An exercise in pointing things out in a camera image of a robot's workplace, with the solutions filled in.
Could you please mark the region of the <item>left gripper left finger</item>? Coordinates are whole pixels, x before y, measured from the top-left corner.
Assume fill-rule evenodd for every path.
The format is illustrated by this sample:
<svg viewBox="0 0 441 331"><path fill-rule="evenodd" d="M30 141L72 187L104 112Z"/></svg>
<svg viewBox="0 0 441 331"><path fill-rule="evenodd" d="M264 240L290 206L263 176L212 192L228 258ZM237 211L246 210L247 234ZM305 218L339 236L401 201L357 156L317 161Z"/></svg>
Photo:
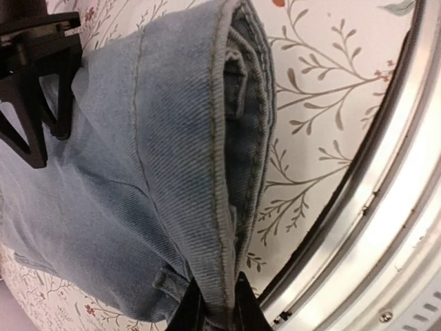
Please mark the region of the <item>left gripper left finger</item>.
<svg viewBox="0 0 441 331"><path fill-rule="evenodd" d="M196 280L192 279L174 317L167 325L167 331L203 331L205 315L203 296Z"/></svg>

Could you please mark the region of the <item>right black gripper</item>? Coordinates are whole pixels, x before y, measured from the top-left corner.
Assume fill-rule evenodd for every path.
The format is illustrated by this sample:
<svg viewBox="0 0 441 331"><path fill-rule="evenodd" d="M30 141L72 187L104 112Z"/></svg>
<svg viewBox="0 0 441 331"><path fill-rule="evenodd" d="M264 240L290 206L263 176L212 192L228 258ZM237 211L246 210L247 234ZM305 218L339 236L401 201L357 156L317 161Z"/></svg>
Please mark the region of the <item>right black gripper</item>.
<svg viewBox="0 0 441 331"><path fill-rule="evenodd" d="M80 25L78 12L50 14L45 1L1 2L1 100L12 105L25 134L23 138L2 114L1 140L34 169L47 166L42 122L58 140L71 134L71 85L81 58L69 52L78 52L81 42L66 32ZM59 77L57 114L32 65L40 77Z"/></svg>

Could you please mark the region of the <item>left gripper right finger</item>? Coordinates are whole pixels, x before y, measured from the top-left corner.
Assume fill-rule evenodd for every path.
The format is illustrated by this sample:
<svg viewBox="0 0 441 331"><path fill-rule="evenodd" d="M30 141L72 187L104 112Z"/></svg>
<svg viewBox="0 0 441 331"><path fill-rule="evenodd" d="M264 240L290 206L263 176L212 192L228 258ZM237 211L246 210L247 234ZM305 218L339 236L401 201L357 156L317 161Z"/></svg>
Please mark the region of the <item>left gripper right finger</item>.
<svg viewBox="0 0 441 331"><path fill-rule="evenodd" d="M244 272L239 272L235 285L235 330L239 331L272 331L254 296L252 287Z"/></svg>

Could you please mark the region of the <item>blue denim garment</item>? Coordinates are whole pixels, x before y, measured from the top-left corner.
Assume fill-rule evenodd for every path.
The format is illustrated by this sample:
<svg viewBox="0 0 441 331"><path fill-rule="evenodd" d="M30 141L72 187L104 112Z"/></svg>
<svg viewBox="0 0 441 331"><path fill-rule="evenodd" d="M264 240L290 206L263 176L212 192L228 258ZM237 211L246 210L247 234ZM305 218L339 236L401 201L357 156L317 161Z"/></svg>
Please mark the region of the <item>blue denim garment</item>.
<svg viewBox="0 0 441 331"><path fill-rule="evenodd" d="M1 242L125 316L169 321L191 281L208 330L235 286L276 122L271 49L250 1L207 1L89 53L71 137L34 170L1 146Z"/></svg>

